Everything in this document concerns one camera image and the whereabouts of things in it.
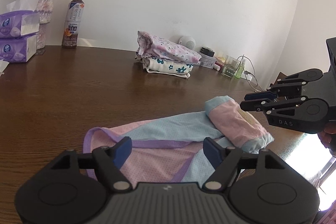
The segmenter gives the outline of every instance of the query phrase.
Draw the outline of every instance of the plastic container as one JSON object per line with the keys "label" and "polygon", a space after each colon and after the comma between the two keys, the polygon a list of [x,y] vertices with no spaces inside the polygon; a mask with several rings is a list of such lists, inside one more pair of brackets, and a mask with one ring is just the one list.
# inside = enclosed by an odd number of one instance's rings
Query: plastic container
{"label": "plastic container", "polygon": [[62,47],[75,48],[77,46],[78,30],[83,10],[83,0],[73,0],[69,3],[67,17],[64,24]]}
{"label": "plastic container", "polygon": [[213,68],[213,65],[216,62],[216,58],[207,56],[205,54],[199,53],[202,58],[199,60],[200,61],[200,66],[205,67],[205,68]]}
{"label": "plastic container", "polygon": [[238,69],[239,63],[239,60],[231,56],[227,56],[225,59],[222,75],[232,78]]}

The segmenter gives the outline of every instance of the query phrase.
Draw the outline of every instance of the brown table surface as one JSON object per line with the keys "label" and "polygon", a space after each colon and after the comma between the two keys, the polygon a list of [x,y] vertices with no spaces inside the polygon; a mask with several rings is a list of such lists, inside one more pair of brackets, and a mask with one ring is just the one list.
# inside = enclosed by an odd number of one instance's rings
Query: brown table surface
{"label": "brown table surface", "polygon": [[[240,103],[253,92],[246,80],[203,67],[189,79],[147,73],[130,51],[45,49],[26,64],[9,64],[0,77],[0,223],[20,223],[18,187],[63,150],[81,152],[88,129],[202,111],[215,96]],[[268,148],[285,159],[302,134],[253,115],[275,138]]]}

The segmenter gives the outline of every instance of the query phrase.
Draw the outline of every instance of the white round speaker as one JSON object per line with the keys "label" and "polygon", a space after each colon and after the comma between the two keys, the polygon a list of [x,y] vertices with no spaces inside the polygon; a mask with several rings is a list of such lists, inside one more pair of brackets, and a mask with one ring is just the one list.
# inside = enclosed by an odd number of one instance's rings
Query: white round speaker
{"label": "white round speaker", "polygon": [[185,46],[191,50],[193,50],[196,46],[195,39],[192,37],[181,37],[178,43],[182,46]]}

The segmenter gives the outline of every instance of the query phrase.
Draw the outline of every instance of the blue gripper pad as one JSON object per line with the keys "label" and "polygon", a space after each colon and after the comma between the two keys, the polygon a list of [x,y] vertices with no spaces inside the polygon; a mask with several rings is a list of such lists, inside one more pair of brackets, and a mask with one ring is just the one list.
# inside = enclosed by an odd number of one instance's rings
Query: blue gripper pad
{"label": "blue gripper pad", "polygon": [[203,141],[203,152],[215,169],[222,163],[225,148],[221,147],[213,139],[207,137]]}
{"label": "blue gripper pad", "polygon": [[122,138],[114,147],[113,163],[120,169],[132,152],[132,140],[130,137]]}

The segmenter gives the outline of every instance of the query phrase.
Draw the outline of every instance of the plastic bottle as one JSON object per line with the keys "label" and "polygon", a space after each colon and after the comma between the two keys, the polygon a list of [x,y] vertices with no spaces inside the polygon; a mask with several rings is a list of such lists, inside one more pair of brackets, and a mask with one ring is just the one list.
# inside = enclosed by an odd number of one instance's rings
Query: plastic bottle
{"label": "plastic bottle", "polygon": [[65,18],[62,47],[75,48],[79,25],[84,10],[83,0],[73,0],[69,3],[67,17]]}
{"label": "plastic bottle", "polygon": [[240,62],[239,66],[238,66],[238,70],[237,70],[237,73],[236,73],[236,78],[240,78],[242,73],[243,73],[243,70],[244,70],[244,67],[245,67],[245,61],[246,59],[243,58],[243,62]]}

